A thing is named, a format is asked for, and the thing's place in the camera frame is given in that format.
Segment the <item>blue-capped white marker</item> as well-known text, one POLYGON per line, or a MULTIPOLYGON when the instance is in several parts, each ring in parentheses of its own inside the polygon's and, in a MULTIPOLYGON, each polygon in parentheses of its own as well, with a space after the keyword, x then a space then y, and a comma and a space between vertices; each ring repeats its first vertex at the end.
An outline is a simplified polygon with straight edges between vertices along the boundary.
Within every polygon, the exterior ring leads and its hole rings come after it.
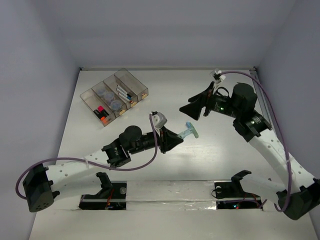
POLYGON ((125 95, 127 95, 128 98, 131 98, 131 97, 132 97, 132 96, 131 96, 128 92, 126 92, 120 85, 117 85, 117 89, 118 89, 119 91, 121 91, 122 93, 124 93, 125 95))

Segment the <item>clear jar of paperclips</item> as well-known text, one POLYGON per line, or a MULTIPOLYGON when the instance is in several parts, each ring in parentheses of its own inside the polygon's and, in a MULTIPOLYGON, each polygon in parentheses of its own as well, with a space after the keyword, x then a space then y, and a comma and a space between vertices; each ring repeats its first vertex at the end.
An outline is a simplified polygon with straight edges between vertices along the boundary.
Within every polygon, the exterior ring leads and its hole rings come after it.
POLYGON ((119 111, 121 108, 122 108, 122 102, 119 101, 119 100, 114 100, 110 103, 110 108, 113 110, 113 111, 119 111))

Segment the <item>red-capped white marker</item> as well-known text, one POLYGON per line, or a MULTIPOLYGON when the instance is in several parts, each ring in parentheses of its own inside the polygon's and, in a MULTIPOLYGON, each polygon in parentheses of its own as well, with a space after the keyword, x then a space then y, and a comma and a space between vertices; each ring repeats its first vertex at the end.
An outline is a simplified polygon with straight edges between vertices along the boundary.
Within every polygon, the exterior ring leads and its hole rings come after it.
POLYGON ((124 102, 130 103, 130 104, 133 103, 132 99, 131 99, 131 100, 126 99, 126 98, 122 97, 121 95, 119 95, 118 92, 117 92, 117 95, 118 95, 124 102))

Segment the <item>orange highlighter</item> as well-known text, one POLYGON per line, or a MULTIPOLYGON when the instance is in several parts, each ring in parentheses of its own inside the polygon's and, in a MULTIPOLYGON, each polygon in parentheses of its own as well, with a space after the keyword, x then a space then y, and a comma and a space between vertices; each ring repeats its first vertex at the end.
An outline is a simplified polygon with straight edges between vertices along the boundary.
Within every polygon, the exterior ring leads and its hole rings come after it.
POLYGON ((109 119, 108 119, 109 116, 104 117, 97 109, 95 109, 95 110, 93 111, 93 113, 98 117, 98 119, 99 119, 104 125, 106 125, 106 124, 109 122, 109 119))

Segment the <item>pink highlighter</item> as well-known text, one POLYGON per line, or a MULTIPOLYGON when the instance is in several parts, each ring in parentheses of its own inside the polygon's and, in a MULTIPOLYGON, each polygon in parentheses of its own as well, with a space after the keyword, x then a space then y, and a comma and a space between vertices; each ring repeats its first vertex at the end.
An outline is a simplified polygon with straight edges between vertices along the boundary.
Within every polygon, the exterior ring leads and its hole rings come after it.
POLYGON ((108 117, 109 113, 100 105, 97 110, 104 116, 104 117, 108 117))

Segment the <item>black-capped white marker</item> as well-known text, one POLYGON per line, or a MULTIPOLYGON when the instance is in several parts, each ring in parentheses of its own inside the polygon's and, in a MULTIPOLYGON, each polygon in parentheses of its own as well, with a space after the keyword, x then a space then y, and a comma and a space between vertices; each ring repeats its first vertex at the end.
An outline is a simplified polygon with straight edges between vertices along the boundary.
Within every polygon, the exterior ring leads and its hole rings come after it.
POLYGON ((118 92, 119 95, 121 95, 123 98, 131 100, 131 97, 125 93, 123 90, 116 88, 116 91, 118 92))

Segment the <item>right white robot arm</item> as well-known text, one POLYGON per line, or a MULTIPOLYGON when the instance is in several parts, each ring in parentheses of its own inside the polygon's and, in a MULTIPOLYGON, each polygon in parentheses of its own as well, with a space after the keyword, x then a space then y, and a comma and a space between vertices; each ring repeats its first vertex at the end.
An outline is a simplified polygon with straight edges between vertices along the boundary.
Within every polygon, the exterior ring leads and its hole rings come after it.
POLYGON ((198 120, 211 111, 232 117, 235 131, 256 149, 273 168, 280 183, 263 179, 249 170, 231 177, 235 196, 253 193, 271 201, 289 219, 298 220, 320 204, 320 180, 305 170, 285 151, 271 124, 255 110, 257 95, 253 87, 237 83, 231 95, 222 95, 214 84, 188 99, 180 112, 198 120))

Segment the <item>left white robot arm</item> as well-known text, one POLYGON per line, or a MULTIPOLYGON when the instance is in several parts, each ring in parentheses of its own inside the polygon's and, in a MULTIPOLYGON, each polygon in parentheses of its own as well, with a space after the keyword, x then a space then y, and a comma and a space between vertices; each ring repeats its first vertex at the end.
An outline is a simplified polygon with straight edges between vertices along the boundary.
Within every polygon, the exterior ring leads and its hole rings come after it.
POLYGON ((125 172, 123 166, 131 161, 131 155, 149 149, 165 154, 183 141, 179 134, 165 126, 143 133, 138 126, 131 125, 112 143, 84 158, 66 157, 61 159, 61 164, 48 166, 43 160, 34 164, 19 177, 17 184, 23 186, 22 198, 31 213, 45 210, 60 199, 80 195, 80 180, 89 175, 98 178, 91 197, 108 198, 116 190, 107 170, 125 172))

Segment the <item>clear four-compartment organizer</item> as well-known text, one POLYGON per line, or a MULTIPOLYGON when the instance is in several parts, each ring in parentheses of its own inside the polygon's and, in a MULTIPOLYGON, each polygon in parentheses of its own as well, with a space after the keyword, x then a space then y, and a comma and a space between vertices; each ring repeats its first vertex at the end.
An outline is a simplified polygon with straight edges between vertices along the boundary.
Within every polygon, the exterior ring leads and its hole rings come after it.
POLYGON ((122 68, 80 94, 80 98, 106 127, 148 95, 149 89, 122 68))

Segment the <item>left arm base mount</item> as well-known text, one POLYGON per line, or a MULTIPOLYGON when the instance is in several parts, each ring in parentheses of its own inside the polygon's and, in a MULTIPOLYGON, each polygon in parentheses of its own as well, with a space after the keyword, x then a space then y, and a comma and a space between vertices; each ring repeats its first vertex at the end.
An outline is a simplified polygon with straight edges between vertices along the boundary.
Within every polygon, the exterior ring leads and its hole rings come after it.
POLYGON ((127 209, 127 182, 111 182, 105 172, 95 174, 100 180, 100 190, 96 194, 84 194, 79 201, 81 210, 120 211, 127 209))

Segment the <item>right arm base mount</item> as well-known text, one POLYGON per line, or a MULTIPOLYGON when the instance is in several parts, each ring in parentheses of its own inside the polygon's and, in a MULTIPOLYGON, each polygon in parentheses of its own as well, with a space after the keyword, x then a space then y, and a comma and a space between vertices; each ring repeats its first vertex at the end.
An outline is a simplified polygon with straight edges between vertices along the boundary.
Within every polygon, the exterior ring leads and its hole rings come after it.
POLYGON ((240 184, 240 180, 249 174, 250 171, 242 170, 229 181, 214 183, 211 196, 216 200, 218 210, 262 209, 260 196, 245 192, 240 184))

